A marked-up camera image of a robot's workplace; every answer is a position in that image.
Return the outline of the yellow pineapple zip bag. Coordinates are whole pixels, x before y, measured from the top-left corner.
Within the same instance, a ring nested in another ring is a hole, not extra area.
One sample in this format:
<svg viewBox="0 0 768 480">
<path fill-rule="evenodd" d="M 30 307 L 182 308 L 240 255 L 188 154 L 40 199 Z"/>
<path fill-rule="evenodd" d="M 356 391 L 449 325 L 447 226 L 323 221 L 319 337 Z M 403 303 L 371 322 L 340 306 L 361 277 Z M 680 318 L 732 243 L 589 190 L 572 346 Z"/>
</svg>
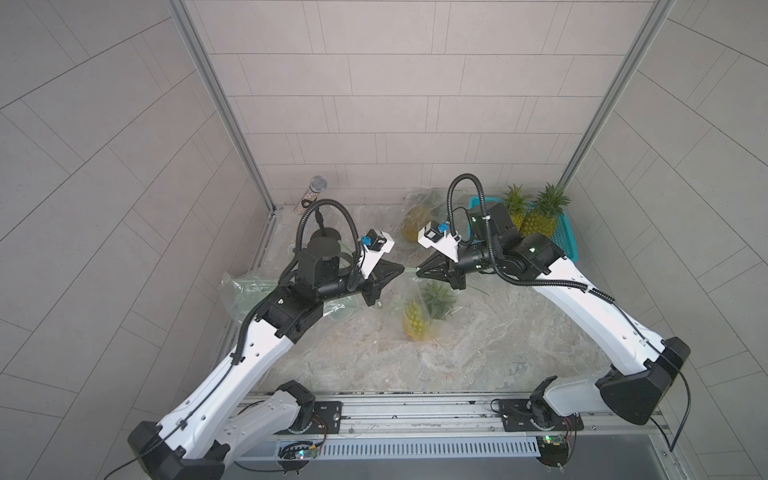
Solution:
<svg viewBox="0 0 768 480">
<path fill-rule="evenodd" d="M 448 283 L 418 277 L 415 268 L 406 268 L 390 287 L 383 332 L 396 340 L 419 343 L 458 332 L 473 317 L 474 303 L 490 297 L 479 282 L 453 289 Z"/>
</svg>

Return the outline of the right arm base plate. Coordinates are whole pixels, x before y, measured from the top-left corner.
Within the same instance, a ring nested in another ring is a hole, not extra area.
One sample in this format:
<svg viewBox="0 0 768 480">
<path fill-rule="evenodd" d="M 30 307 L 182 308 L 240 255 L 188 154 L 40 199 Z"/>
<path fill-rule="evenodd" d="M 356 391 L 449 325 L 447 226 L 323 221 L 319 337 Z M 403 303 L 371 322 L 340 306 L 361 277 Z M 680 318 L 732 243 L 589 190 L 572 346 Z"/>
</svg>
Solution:
<svg viewBox="0 0 768 480">
<path fill-rule="evenodd" d="M 505 432 L 539 432 L 544 435 L 547 430 L 542 430 L 536 426 L 532 420 L 532 413 L 526 407 L 527 399 L 494 399 L 491 401 L 491 410 L 496 413 L 502 421 Z M 552 416 L 553 427 L 549 431 L 562 432 L 582 431 L 584 423 L 577 414 L 567 417 L 557 415 Z"/>
</svg>

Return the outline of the zip-top bag green pineapple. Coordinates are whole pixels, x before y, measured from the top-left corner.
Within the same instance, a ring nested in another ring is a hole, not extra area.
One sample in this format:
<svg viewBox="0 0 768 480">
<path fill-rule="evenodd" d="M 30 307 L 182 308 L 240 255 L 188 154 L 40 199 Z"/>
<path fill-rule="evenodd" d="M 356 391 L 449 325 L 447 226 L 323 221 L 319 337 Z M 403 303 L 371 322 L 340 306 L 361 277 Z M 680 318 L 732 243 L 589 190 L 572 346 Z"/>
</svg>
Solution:
<svg viewBox="0 0 768 480">
<path fill-rule="evenodd" d="M 247 314 L 277 286 L 275 279 L 262 278 L 256 272 L 249 272 L 234 278 L 229 273 L 222 275 L 219 297 L 230 318 L 240 325 Z"/>
</svg>

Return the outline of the orange pineapple zip bag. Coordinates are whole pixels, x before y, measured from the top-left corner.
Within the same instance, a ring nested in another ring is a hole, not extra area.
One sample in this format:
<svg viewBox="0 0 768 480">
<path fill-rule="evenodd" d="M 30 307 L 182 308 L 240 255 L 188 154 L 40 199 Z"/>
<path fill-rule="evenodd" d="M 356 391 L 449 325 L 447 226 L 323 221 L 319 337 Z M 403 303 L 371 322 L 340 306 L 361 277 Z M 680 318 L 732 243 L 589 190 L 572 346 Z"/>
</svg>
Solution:
<svg viewBox="0 0 768 480">
<path fill-rule="evenodd" d="M 368 307 L 366 295 L 370 292 L 373 278 L 363 279 L 355 290 L 347 289 L 351 268 L 342 267 L 335 278 L 324 280 L 316 290 L 317 299 L 323 302 L 323 316 L 335 321 L 349 319 L 359 310 Z"/>
</svg>

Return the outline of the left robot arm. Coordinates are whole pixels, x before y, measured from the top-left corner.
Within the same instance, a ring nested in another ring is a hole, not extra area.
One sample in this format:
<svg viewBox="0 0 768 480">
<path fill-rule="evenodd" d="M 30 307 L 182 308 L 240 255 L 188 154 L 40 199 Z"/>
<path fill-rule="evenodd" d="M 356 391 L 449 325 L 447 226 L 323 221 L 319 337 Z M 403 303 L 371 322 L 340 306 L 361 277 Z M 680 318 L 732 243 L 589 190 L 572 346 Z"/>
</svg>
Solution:
<svg viewBox="0 0 768 480">
<path fill-rule="evenodd" d="M 241 401 L 272 365 L 324 315 L 326 302 L 359 294 L 373 306 L 403 273 L 385 260 L 394 247 L 386 232 L 370 230 L 347 268 L 338 240 L 317 237 L 297 251 L 288 273 L 241 324 L 237 343 L 201 385 L 159 422 L 143 421 L 128 437 L 151 479 L 219 479 L 244 452 L 284 430 L 312 423 L 315 397 L 289 381 L 267 399 L 239 412 Z"/>
</svg>

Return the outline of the bagged pineapple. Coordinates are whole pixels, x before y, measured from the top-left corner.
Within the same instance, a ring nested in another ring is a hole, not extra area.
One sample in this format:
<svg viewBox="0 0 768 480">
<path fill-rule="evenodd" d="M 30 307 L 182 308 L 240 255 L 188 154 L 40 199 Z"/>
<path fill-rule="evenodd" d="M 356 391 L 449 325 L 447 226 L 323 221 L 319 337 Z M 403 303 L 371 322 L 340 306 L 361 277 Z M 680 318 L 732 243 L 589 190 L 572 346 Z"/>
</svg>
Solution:
<svg viewBox="0 0 768 480">
<path fill-rule="evenodd" d="M 409 242 L 416 243 L 419 231 L 432 220 L 433 213 L 430 208 L 423 205 L 411 208 L 403 220 L 401 228 L 403 237 Z"/>
</svg>

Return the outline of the orange pineapple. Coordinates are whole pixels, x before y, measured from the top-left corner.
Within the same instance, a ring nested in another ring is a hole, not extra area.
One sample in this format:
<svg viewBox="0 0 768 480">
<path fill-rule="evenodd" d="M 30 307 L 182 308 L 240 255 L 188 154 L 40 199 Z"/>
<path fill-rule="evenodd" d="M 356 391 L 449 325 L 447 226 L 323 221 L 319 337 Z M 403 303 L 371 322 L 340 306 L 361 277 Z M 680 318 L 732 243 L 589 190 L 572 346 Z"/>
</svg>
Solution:
<svg viewBox="0 0 768 480">
<path fill-rule="evenodd" d="M 523 191 L 523 187 L 521 185 L 513 184 L 508 187 L 504 203 L 513 224 L 519 231 L 522 230 L 522 225 L 528 208 L 528 202 L 531 198 L 532 196 L 529 193 L 525 193 Z"/>
</svg>

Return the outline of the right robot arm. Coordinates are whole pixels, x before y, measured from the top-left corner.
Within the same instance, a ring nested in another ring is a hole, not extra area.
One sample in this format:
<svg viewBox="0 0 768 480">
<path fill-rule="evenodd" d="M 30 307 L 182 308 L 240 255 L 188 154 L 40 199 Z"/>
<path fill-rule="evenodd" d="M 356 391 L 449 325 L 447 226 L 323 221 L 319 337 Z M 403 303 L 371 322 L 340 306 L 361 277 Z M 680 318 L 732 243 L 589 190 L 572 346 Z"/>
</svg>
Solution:
<svg viewBox="0 0 768 480">
<path fill-rule="evenodd" d="M 560 417 L 611 412 L 631 424 L 646 424 L 688 359 L 689 346 L 678 337 L 662 338 L 626 314 L 549 237 L 520 235 L 502 204 L 476 205 L 469 211 L 469 226 L 477 238 L 465 246 L 447 222 L 422 227 L 418 242 L 434 252 L 418 266 L 418 276 L 463 290 L 469 273 L 488 272 L 531 287 L 565 312 L 611 361 L 604 372 L 546 378 L 522 409 L 531 423 L 551 430 Z"/>
</svg>

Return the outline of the yellow pineapple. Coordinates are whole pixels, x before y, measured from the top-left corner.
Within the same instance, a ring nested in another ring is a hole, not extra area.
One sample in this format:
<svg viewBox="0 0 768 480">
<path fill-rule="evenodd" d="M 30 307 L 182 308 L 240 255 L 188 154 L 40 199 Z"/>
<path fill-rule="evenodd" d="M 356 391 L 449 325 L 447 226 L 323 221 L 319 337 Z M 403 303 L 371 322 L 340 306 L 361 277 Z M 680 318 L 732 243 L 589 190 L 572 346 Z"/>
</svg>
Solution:
<svg viewBox="0 0 768 480">
<path fill-rule="evenodd" d="M 455 311 L 456 303 L 456 294 L 448 284 L 420 282 L 403 310 L 402 326 L 406 336 L 414 341 L 432 338 Z"/>
</svg>

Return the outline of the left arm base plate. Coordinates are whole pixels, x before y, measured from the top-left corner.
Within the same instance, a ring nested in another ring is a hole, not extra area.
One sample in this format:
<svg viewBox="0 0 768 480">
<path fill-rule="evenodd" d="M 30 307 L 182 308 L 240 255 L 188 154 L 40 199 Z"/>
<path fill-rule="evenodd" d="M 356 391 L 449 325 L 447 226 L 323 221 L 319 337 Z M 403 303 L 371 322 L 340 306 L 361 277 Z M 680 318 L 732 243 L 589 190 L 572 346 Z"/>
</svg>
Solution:
<svg viewBox="0 0 768 480">
<path fill-rule="evenodd" d="M 314 405 L 309 423 L 302 430 L 287 429 L 291 435 L 338 434 L 342 419 L 343 403 L 340 401 L 319 401 Z"/>
</svg>

